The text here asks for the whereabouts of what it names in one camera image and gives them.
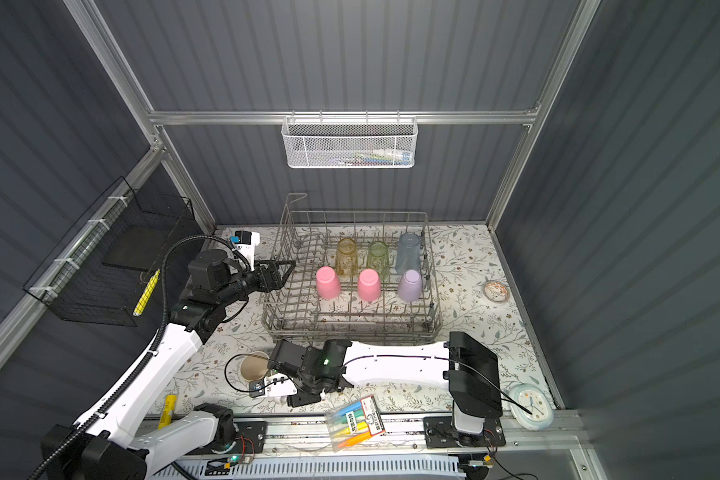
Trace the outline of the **pink cup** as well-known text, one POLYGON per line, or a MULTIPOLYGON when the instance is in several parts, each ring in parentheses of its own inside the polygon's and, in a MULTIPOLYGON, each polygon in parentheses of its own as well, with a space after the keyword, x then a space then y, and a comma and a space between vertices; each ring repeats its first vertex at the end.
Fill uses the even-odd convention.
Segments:
POLYGON ((316 272, 316 290, 321 299, 331 300, 341 293, 341 282, 336 271, 329 266, 321 267, 316 272))
POLYGON ((358 297, 364 302, 374 302, 381 296, 381 278, 374 269, 360 272, 357 282, 358 297))

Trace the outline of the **yellow glass tumbler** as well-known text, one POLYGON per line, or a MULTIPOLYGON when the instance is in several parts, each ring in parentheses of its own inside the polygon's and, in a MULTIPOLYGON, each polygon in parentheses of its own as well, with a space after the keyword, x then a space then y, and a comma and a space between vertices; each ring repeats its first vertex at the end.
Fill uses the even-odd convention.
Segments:
POLYGON ((353 238, 342 237, 337 244, 335 270, 340 277, 354 277, 357 275, 358 246, 353 238))

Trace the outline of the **green glass tumbler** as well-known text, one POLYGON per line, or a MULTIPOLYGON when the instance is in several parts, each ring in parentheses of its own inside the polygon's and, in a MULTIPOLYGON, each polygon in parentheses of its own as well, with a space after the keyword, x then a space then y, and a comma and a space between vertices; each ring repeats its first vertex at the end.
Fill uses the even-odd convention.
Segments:
POLYGON ((368 247, 366 268, 374 270, 381 279, 389 275, 389 247, 383 241, 374 241, 368 247))

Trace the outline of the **purple cup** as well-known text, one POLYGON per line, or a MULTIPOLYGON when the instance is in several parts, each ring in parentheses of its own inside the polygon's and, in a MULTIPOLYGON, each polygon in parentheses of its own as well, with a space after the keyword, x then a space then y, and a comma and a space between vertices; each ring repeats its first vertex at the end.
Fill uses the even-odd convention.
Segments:
POLYGON ((400 277, 398 284, 398 296, 407 303, 417 301, 423 289, 423 280, 418 270, 406 270, 400 277))

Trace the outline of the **blue plastic tumbler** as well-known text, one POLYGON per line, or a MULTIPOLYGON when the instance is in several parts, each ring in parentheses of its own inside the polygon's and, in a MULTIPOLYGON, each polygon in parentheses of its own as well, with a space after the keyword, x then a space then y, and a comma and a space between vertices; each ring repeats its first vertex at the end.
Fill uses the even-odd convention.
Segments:
POLYGON ((415 233, 403 233, 398 240, 395 270, 398 275, 408 270, 421 271, 421 240, 415 233))

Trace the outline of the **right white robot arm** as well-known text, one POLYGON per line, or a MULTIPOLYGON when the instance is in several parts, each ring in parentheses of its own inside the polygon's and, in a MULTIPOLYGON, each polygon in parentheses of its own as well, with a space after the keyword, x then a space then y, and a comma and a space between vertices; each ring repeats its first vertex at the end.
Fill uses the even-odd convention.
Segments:
POLYGON ((430 447, 504 446, 503 391, 497 355, 467 333, 419 346, 380 346, 331 339, 321 347, 276 343, 272 375, 250 384, 254 397, 285 398, 291 408, 319 403, 329 393, 384 383, 432 387, 450 395, 448 423, 425 422, 430 447))

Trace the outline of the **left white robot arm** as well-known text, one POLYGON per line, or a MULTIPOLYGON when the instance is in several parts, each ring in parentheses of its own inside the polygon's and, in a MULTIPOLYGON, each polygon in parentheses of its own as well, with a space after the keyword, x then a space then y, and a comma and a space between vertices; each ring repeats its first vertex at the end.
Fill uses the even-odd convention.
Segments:
POLYGON ((182 364, 226 321, 227 306, 282 289, 296 267, 293 260, 256 261, 252 245, 219 244, 190 262, 188 295, 162 304, 155 336, 122 377, 72 426, 57 425, 43 438, 43 461, 31 478, 146 479, 196 448, 224 451, 235 442, 233 412, 214 404, 150 435, 136 434, 182 364))

